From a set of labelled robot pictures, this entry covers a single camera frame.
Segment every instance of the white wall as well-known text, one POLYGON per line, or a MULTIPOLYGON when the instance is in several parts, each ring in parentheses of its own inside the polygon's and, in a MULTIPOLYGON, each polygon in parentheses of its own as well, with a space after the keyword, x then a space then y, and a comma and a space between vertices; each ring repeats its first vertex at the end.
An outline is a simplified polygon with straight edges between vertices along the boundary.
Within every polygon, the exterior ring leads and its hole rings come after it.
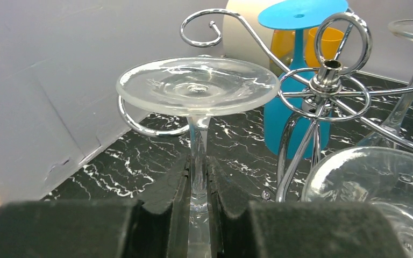
MULTIPOLYGON (((409 81, 413 74, 413 42, 395 37, 387 29, 394 20, 413 19, 410 0, 348 0, 349 6, 366 21, 373 37, 371 58, 364 71, 401 81, 409 81)), ((361 51, 357 33, 341 56, 346 65, 357 60, 361 51)))
MULTIPOLYGON (((226 0, 0 0, 0 201, 37 199, 128 130, 115 82, 186 45, 181 22, 226 0)), ((208 21, 187 30, 212 35, 208 21)), ((146 112, 130 108, 136 120, 146 112)))

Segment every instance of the blue glass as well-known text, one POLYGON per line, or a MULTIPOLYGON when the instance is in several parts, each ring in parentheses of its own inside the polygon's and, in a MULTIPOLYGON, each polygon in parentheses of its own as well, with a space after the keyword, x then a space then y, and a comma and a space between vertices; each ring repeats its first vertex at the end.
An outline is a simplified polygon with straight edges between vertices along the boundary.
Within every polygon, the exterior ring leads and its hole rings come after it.
MULTIPOLYGON (((258 17, 259 23, 274 30, 295 30, 294 58, 289 68, 291 70, 306 68, 307 64, 303 56, 303 29, 316 27, 328 16, 344 12, 348 8, 345 0, 286 0, 263 10, 258 17)), ((314 72, 299 73, 300 76, 311 79, 314 72)), ((302 91, 306 86, 293 78, 284 81, 284 92, 302 91)), ((302 99, 292 98, 288 101, 297 108, 301 108, 302 99)), ((265 144, 274 154, 278 153, 284 126, 292 114, 279 98, 274 98, 264 107, 264 137, 265 144)), ((292 159, 297 151, 310 122, 301 118, 290 138, 287 158, 292 159)), ((325 148, 330 137, 330 123, 321 122, 321 148, 325 148)), ((303 157, 312 155, 312 140, 309 143, 303 157)))

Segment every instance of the white cylinder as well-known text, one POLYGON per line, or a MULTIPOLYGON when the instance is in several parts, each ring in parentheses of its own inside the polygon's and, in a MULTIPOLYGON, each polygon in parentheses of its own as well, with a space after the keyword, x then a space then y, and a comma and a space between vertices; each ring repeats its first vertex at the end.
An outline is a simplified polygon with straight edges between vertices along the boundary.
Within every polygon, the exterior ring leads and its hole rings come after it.
MULTIPOLYGON (((282 0, 229 0, 226 8, 245 17, 265 45, 270 48, 274 30, 261 26, 257 17, 264 9, 280 2, 282 0)), ((224 51, 227 57, 269 68, 269 58, 240 21, 231 16, 224 16, 222 31, 224 51)))

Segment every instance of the metal hook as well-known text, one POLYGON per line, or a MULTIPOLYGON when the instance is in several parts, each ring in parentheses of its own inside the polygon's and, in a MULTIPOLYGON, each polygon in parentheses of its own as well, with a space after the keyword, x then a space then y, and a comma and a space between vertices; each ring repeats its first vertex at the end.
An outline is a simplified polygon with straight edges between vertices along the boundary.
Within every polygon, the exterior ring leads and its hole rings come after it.
POLYGON ((321 125, 317 124, 312 136, 311 170, 321 160, 321 125))
MULTIPOLYGON (((214 21, 210 22, 210 28, 212 28, 214 30, 215 34, 217 35, 217 38, 215 40, 207 41, 207 42, 199 42, 199 41, 194 41, 194 40, 189 39, 184 34, 184 29, 186 28, 186 25, 190 21, 194 20, 197 17, 203 16, 203 15, 212 15, 212 14, 228 15, 228 16, 231 16, 231 17, 236 18, 237 20, 239 20, 240 23, 245 27, 245 29, 250 33, 250 35, 255 40, 257 45, 259 45, 259 47, 263 50, 263 52, 270 58, 270 60, 272 60, 285 73, 290 71, 289 68, 284 63, 282 63, 281 60, 279 60, 270 51, 270 49, 268 49, 268 47, 265 45, 265 43, 259 38, 259 36, 255 32, 255 30, 252 29, 250 24, 246 21, 246 19, 242 15, 240 15, 237 12, 230 11, 230 10, 227 10, 227 9, 206 9, 206 10, 202 10, 202 11, 193 13, 192 15, 188 16, 188 18, 186 18, 183 21, 183 23, 181 24, 181 28, 180 28, 180 35, 181 35, 181 38, 184 40, 184 42, 186 42, 187 44, 189 44, 191 46, 194 46, 194 47, 211 47, 211 46, 215 46, 215 45, 219 44, 219 42, 222 40, 222 34, 219 31, 219 29, 217 28, 214 21)), ((309 83, 309 81, 307 79, 302 78, 301 76, 299 76, 297 74, 295 74, 293 76, 293 78, 296 79, 297 81, 305 84, 305 85, 308 85, 308 83, 309 83)))
POLYGON ((289 141, 292 137, 292 133, 297 125, 298 121, 302 118, 298 113, 292 113, 287 119, 286 124, 284 125, 284 129, 282 130, 282 137, 279 143, 279 151, 278 151, 278 163, 276 168, 276 185, 279 185, 282 180, 282 176, 286 171, 286 158, 287 158, 287 149, 289 147, 289 141))
POLYGON ((147 128, 145 126, 140 125, 126 111, 126 107, 124 106, 125 102, 124 99, 118 95, 118 110, 121 117, 124 121, 129 125, 130 128, 134 129, 140 134, 148 137, 178 137, 183 135, 187 131, 189 131, 189 125, 186 125, 182 128, 178 128, 171 131, 158 131, 154 129, 147 128))
MULTIPOLYGON (((355 14, 354 10, 352 10, 351 8, 347 8, 347 12, 355 14)), ((341 54, 341 52, 343 51, 344 45, 346 44, 347 38, 349 38, 349 34, 351 34, 352 31, 352 27, 354 25, 352 23, 349 23, 349 25, 347 26, 346 31, 344 32, 344 36, 343 39, 341 40, 341 43, 338 46, 338 50, 336 51, 336 54, 334 56, 334 60, 338 60, 339 55, 341 54)))

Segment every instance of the metal ring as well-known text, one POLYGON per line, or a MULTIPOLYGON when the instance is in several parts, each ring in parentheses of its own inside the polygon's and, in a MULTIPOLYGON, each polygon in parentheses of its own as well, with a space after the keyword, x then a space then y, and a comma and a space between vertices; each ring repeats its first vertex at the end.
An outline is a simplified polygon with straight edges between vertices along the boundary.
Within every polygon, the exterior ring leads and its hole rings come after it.
MULTIPOLYGON (((315 71, 315 70, 319 70, 319 68, 300 68, 297 70, 292 70, 288 73, 286 73, 282 78, 281 78, 281 85, 283 85, 282 83, 289 77, 291 77, 293 74, 297 74, 297 73, 301 73, 303 71, 315 71)), ((290 104, 287 99, 284 97, 284 93, 282 91, 282 89, 278 92, 279 95, 279 99, 284 103, 284 105, 286 105, 286 107, 304 117, 307 118, 312 118, 312 119, 317 119, 320 121, 325 121, 325 122, 341 122, 341 121, 349 121, 349 120, 354 120, 360 116, 363 116, 363 114, 365 114, 369 108, 371 107, 371 95, 369 94, 368 89, 361 83, 359 82, 357 79, 355 79, 352 76, 348 76, 345 75, 345 77, 347 77, 349 80, 351 80, 353 83, 355 83, 364 93, 364 98, 365 98, 365 106, 357 113, 352 114, 350 116, 345 116, 345 117, 324 117, 324 116, 318 116, 316 114, 313 113, 308 113, 305 112, 301 109, 298 109, 296 107, 294 107, 292 104, 290 104)))
POLYGON ((339 20, 345 20, 351 24, 353 24, 360 33, 360 37, 362 38, 362 52, 360 54, 359 60, 357 62, 349 67, 341 70, 339 72, 340 75, 346 75, 346 74, 353 74, 357 70, 361 69, 366 62, 368 61, 370 54, 371 54, 371 48, 373 45, 372 38, 371 38, 371 32, 369 31, 368 25, 364 20, 362 20, 360 17, 353 13, 349 12, 343 12, 343 13, 335 13, 331 15, 329 18, 327 18, 320 26, 319 29, 317 30, 316 37, 315 37, 315 44, 314 44, 314 50, 316 53, 316 58, 319 63, 323 63, 325 58, 323 57, 322 54, 322 35, 324 34, 325 30, 327 27, 330 26, 330 24, 337 22, 339 20))
POLYGON ((140 125, 139 123, 135 122, 134 119, 132 119, 131 116, 126 111, 126 107, 124 106, 125 101, 121 97, 121 95, 118 95, 118 110, 119 114, 121 117, 124 119, 124 121, 129 125, 130 128, 134 129, 140 134, 143 134, 144 136, 148 137, 178 137, 187 131, 189 131, 189 125, 186 125, 182 128, 178 128, 175 130, 171 131, 158 131, 154 129, 147 128, 145 126, 140 125))

